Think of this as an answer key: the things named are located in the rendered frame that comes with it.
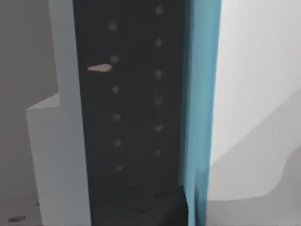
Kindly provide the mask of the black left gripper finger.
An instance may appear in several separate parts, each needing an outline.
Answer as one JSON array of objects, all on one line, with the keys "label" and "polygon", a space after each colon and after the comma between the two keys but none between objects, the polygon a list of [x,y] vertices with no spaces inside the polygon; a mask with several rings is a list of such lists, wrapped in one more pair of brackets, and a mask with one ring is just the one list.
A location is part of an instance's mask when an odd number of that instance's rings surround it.
[{"label": "black left gripper finger", "polygon": [[154,197],[155,200],[166,203],[159,209],[156,217],[139,223],[138,226],[188,226],[188,204],[182,185],[159,191]]}]

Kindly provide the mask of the black and blue book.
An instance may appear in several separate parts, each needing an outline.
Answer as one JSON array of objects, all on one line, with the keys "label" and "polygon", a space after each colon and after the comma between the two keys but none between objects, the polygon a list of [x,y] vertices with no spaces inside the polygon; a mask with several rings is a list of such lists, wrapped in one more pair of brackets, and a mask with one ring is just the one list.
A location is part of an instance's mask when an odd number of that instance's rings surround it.
[{"label": "black and blue book", "polygon": [[72,0],[92,226],[138,226],[184,187],[206,226],[222,0]]}]

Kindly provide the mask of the pale grey block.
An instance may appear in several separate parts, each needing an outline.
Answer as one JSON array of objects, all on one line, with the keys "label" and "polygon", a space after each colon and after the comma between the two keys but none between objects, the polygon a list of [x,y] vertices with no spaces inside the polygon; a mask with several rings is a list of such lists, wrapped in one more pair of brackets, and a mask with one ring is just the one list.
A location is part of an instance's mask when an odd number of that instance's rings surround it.
[{"label": "pale grey block", "polygon": [[45,226],[91,226],[72,0],[48,0],[58,92],[26,111]]}]

